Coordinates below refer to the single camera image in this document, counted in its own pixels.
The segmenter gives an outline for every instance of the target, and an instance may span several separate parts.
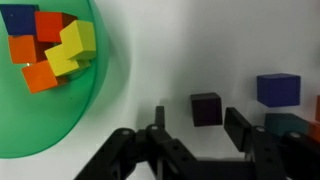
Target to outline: blue cube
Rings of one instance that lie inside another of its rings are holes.
[[[300,104],[301,77],[291,74],[271,74],[257,77],[258,101],[268,107]]]
[[[39,6],[2,4],[0,10],[9,35],[37,34],[34,12],[39,10]]]
[[[268,113],[264,125],[274,135],[283,136],[287,131],[308,134],[309,122],[291,113]]]

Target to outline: green bowl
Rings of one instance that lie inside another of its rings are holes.
[[[0,158],[17,158],[50,148],[77,124],[104,81],[108,43],[91,0],[1,0],[1,4],[38,4],[41,11],[76,15],[94,22],[97,37],[98,56],[90,68],[70,77],[68,85],[30,94],[21,72],[24,65],[11,62],[8,34],[0,17]]]

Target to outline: white table surface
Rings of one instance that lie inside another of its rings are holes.
[[[313,120],[320,92],[318,0],[95,0],[111,57],[97,100],[61,142],[0,160],[1,180],[70,180],[117,128],[145,128],[165,105],[168,132],[196,156],[239,158],[222,127],[194,128],[189,95],[217,92],[253,124],[266,112]],[[301,106],[256,102],[257,75],[302,76]],[[129,178],[153,179],[146,165]]]

